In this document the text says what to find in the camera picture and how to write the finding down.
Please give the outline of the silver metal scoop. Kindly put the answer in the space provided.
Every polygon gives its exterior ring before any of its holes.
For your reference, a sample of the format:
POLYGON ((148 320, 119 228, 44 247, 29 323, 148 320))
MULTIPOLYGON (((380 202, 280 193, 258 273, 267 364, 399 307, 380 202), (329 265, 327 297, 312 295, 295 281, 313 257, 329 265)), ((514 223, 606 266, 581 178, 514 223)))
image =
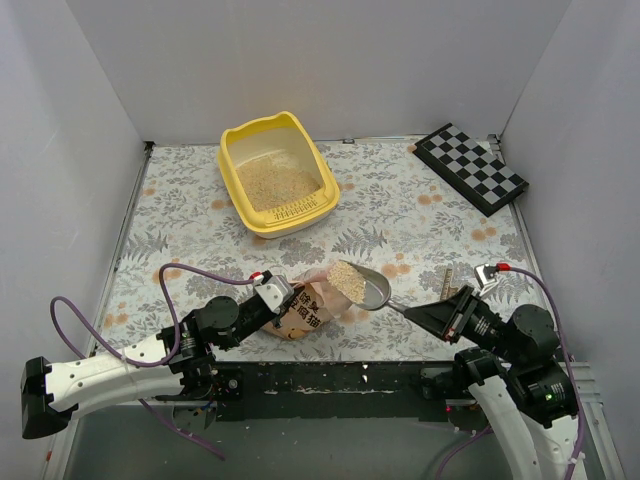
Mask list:
POLYGON ((364 279, 363 301, 356 303, 356 306, 367 311, 377 311, 388 307, 401 314, 408 309, 408 306, 392 298, 391 285, 382 273, 354 263, 350 263, 350 265, 364 279))

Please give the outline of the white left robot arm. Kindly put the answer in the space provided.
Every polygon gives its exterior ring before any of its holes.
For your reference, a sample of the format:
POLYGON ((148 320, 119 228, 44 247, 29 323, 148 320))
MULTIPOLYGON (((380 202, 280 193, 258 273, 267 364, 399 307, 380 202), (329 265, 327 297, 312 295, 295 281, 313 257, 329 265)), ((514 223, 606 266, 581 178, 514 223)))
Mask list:
POLYGON ((117 352, 52 363, 28 360, 21 379, 22 437, 38 439, 64 430, 70 421, 127 401, 165 396, 205 398, 213 386, 213 349, 229 350, 291 305, 256 294, 238 304, 218 296, 194 309, 171 328, 117 352))

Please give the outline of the pink cat litter bag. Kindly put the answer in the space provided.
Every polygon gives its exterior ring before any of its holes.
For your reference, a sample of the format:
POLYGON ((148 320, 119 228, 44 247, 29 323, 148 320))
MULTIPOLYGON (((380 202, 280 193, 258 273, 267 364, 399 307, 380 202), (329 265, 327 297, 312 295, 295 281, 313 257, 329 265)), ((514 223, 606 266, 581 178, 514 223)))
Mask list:
POLYGON ((280 319, 280 326, 267 323, 262 330, 285 340, 298 340, 337 319, 353 303, 327 280, 326 269, 310 269, 293 283, 303 286, 292 306, 280 319))

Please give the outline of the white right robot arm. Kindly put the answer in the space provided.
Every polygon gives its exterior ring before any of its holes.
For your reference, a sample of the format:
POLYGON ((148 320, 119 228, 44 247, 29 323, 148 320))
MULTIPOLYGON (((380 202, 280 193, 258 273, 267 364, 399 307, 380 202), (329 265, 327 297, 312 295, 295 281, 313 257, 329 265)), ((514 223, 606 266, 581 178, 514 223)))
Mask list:
POLYGON ((445 342, 472 342, 456 353, 450 371, 427 375, 423 385, 434 398, 475 400, 513 478, 585 478, 579 398, 556 359, 560 339, 548 311, 525 304, 503 320, 464 287, 403 315, 445 342))

